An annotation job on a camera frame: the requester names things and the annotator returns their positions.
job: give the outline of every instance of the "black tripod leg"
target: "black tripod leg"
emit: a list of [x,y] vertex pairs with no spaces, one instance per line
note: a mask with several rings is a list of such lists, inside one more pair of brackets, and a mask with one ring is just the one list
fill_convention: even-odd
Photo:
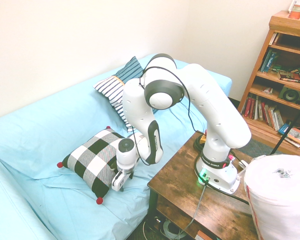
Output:
[[288,135],[288,133],[290,132],[290,130],[296,124],[296,122],[299,119],[299,117],[300,117],[300,110],[299,110],[298,114],[295,116],[295,118],[292,121],[292,123],[289,125],[288,129],[285,131],[285,133],[282,135],[282,137],[280,138],[280,140],[278,141],[278,143],[275,145],[275,147],[272,150],[272,152],[270,153],[270,155],[274,154],[277,151],[277,149],[279,148],[279,146],[281,145],[281,143],[283,142],[283,140],[286,138],[286,136]]

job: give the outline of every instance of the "white roll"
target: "white roll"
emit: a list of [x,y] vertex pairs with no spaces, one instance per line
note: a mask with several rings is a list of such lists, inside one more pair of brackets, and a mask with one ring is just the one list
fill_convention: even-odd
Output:
[[300,240],[300,156],[253,160],[244,186],[259,240]]

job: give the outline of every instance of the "wooden side table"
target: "wooden side table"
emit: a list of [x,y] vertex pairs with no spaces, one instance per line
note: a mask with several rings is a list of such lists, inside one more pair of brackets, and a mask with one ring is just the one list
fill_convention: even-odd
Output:
[[[184,229],[194,216],[203,190],[194,170],[199,154],[193,148],[197,137],[199,133],[195,133],[148,183],[151,191],[149,219],[159,212]],[[238,150],[234,153],[248,163],[252,159]],[[248,200],[242,178],[234,194]],[[249,206],[209,187],[205,189],[195,220],[185,232],[194,239],[199,230],[211,239],[258,240]]]

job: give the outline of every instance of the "red book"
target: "red book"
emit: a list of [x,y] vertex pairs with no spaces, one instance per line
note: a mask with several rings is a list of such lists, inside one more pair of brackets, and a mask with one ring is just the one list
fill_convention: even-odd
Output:
[[256,99],[252,98],[251,99],[250,113],[249,113],[249,118],[250,119],[255,117],[255,115],[254,115],[255,106],[256,106]]
[[252,98],[251,98],[251,96],[249,96],[248,101],[246,102],[246,107],[245,107],[245,112],[244,112],[245,117],[248,117],[248,115],[249,115],[250,108],[251,108],[251,101],[252,101]]
[[263,116],[264,116],[264,120],[266,121],[267,124],[269,124],[268,119],[267,119],[267,115],[266,115],[266,110],[265,110],[266,103],[264,101],[261,102],[261,106],[262,106],[262,113],[263,113]]

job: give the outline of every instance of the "wooden bookshelf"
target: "wooden bookshelf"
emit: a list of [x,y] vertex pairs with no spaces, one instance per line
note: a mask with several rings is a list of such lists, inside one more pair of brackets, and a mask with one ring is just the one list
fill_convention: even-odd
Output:
[[290,106],[292,108],[295,108],[295,109],[300,109],[300,105],[298,104],[295,104],[293,102],[288,102],[284,99],[280,99],[278,98],[279,94],[280,94],[280,91],[278,91],[277,89],[273,89],[273,92],[272,94],[267,94],[265,92],[263,92],[265,86],[264,85],[261,85],[261,84],[258,84],[258,83],[253,83],[249,92],[252,93],[252,94],[255,94],[255,95],[258,95],[258,96],[261,96],[263,98],[266,98],[266,99],[269,99],[269,100],[272,100],[274,102],[277,102],[277,103],[281,103],[281,104],[284,104],[284,105],[287,105],[287,106]]
[[269,47],[272,49],[279,49],[290,53],[300,54],[300,48],[295,46],[289,48],[288,45],[270,45]]
[[[279,94],[284,86],[300,91],[300,83],[280,80],[276,72],[269,71],[265,73],[259,71],[269,49],[279,52],[279,58],[277,59],[278,64],[291,68],[300,66],[300,19],[291,19],[288,18],[288,15],[289,13],[287,11],[281,11],[273,15],[270,19],[268,34],[238,107],[240,112],[245,105],[248,94],[251,93],[269,101],[276,102],[283,121],[287,119],[293,120],[298,114],[300,105],[280,99]],[[278,38],[276,43],[270,45],[270,40],[274,33],[280,33],[280,38]],[[266,87],[273,88],[272,94],[263,92]],[[281,135],[272,127],[268,126],[265,121],[250,119],[248,117],[244,117],[244,119],[254,139],[270,147],[274,147],[280,140]],[[285,140],[278,150],[286,154],[300,155],[300,148],[293,146]]]
[[[278,134],[272,127],[268,126],[265,121],[252,120],[247,117],[243,117],[248,123],[253,138],[259,142],[266,143],[268,146],[274,148],[279,142],[281,135]],[[283,141],[278,151],[285,154],[300,155],[300,148],[297,148],[287,141]]]
[[260,72],[258,71],[256,73],[256,76],[258,77],[261,77],[261,78],[264,78],[264,79],[268,79],[270,81],[273,81],[273,82],[276,82],[276,83],[280,83],[282,85],[287,85],[289,86],[291,89],[295,89],[295,90],[298,90],[300,91],[300,83],[297,83],[297,82],[292,82],[292,81],[283,81],[283,80],[280,80],[278,77],[277,77],[277,74],[276,73],[273,73],[273,72]]

